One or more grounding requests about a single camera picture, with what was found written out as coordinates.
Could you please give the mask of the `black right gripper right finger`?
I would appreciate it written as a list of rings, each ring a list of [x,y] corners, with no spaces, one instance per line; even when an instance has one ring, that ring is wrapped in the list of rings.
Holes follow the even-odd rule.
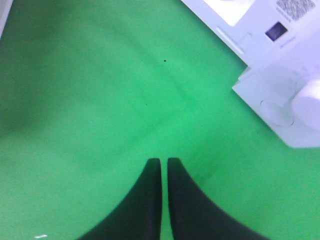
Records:
[[[267,240],[216,205],[177,157],[167,161],[168,208],[175,240]]]

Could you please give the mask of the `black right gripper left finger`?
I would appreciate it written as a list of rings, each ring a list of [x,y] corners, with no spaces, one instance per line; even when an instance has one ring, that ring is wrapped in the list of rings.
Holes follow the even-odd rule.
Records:
[[[133,187],[117,207],[79,239],[159,240],[161,222],[161,161],[158,158],[150,158]]]

